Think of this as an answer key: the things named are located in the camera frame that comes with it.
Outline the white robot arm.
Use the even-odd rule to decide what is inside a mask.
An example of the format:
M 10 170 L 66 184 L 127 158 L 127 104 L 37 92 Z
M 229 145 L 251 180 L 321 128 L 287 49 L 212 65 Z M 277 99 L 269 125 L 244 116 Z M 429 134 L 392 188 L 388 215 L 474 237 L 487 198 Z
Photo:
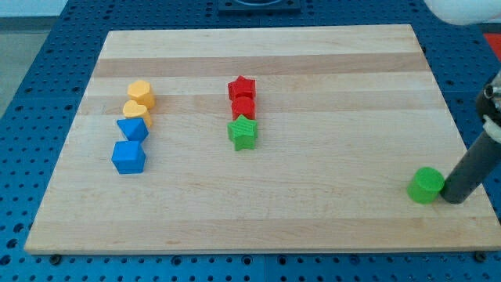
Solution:
M 500 20 L 500 0 L 424 0 L 424 3 L 438 19 L 452 25 Z

